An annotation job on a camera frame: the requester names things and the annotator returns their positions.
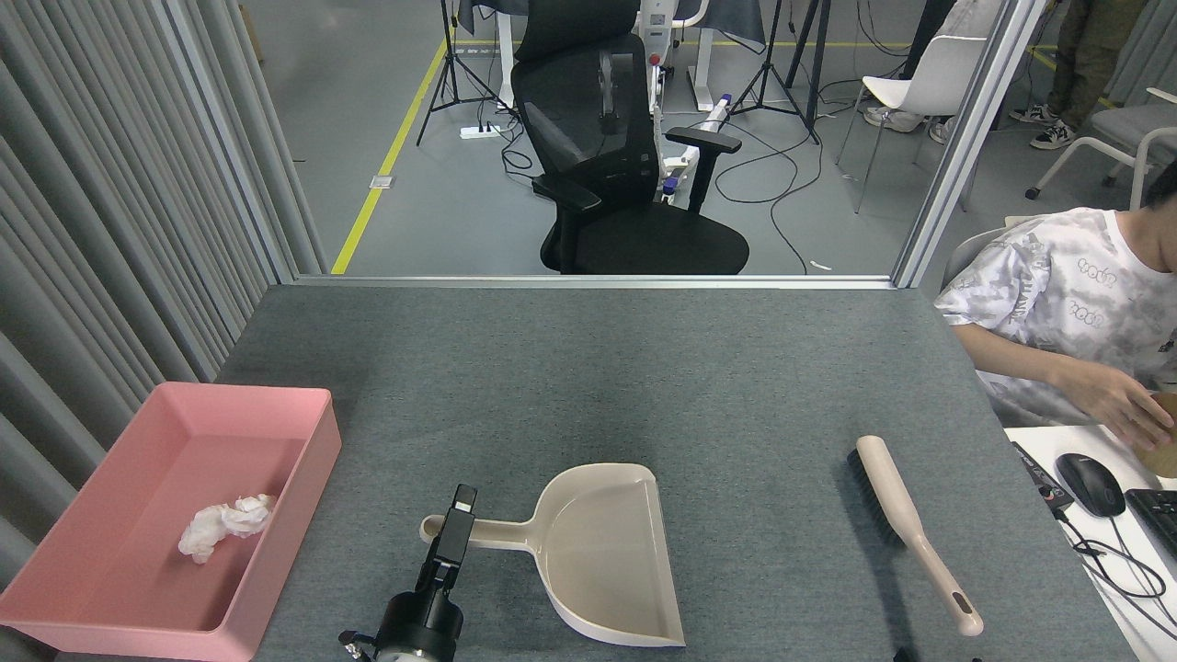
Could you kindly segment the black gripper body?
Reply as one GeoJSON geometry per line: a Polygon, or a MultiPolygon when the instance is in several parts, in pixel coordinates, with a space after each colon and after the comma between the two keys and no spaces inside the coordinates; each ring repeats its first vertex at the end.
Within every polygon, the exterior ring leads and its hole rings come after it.
{"type": "Polygon", "coordinates": [[[377,661],[452,661],[463,611],[445,591],[400,593],[383,614],[377,661]]]}

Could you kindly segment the person's hand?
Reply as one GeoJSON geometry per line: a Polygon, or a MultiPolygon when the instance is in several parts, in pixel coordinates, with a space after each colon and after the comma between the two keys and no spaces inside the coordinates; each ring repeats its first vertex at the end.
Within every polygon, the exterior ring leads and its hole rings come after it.
{"type": "Polygon", "coordinates": [[[1118,369],[1088,360],[1068,360],[1056,388],[1073,406],[1121,441],[1143,450],[1172,442],[1173,418],[1141,382],[1118,369]]]}

